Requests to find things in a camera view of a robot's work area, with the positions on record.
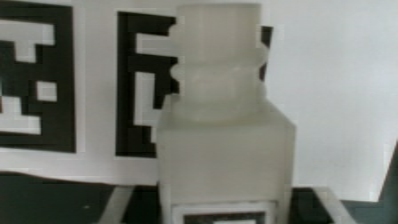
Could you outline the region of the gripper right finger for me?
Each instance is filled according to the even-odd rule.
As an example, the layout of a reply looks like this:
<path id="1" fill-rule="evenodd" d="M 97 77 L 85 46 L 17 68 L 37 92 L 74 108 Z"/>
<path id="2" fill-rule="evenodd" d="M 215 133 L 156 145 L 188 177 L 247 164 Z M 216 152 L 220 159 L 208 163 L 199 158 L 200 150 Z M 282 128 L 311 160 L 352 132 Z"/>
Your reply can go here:
<path id="1" fill-rule="evenodd" d="M 332 218 L 332 224 L 357 224 L 332 190 L 327 187 L 314 187 L 312 190 Z"/>

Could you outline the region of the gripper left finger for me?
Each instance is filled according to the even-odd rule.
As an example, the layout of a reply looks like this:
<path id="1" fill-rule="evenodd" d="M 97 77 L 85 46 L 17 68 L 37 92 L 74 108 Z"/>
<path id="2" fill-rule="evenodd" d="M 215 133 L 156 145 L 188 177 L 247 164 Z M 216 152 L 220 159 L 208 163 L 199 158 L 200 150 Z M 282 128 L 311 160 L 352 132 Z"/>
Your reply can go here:
<path id="1" fill-rule="evenodd" d="M 133 186 L 117 186 L 113 188 L 97 224 L 121 224 L 133 190 Z"/>

